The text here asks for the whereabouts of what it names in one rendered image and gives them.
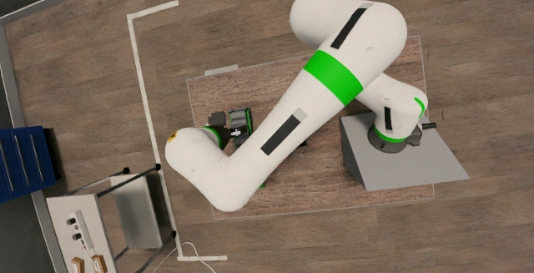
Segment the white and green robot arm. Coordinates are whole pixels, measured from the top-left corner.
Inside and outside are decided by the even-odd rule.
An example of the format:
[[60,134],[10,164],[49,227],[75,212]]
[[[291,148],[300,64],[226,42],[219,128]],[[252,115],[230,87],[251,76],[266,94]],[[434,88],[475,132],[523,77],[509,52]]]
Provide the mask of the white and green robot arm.
[[211,113],[205,127],[176,131],[165,146],[169,165],[219,210],[242,208],[289,154],[354,98],[377,114],[368,140],[381,152],[419,146],[422,130],[436,128],[418,123],[426,95],[382,73],[406,43],[406,22],[396,8],[365,0],[295,0],[290,26],[315,54],[230,157],[219,127],[227,125],[224,111]]

